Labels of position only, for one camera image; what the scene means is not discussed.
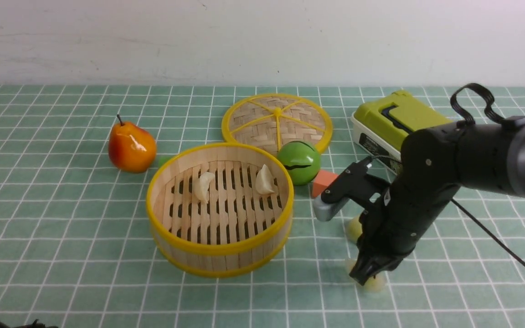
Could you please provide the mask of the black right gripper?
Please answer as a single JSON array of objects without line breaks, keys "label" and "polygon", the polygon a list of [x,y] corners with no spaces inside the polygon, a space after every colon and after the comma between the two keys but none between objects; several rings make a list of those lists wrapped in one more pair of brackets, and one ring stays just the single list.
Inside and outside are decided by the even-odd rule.
[{"label": "black right gripper", "polygon": [[360,217],[363,233],[350,277],[366,285],[377,274],[395,270],[459,189],[458,184],[426,187],[393,182],[376,201],[375,209]]}]

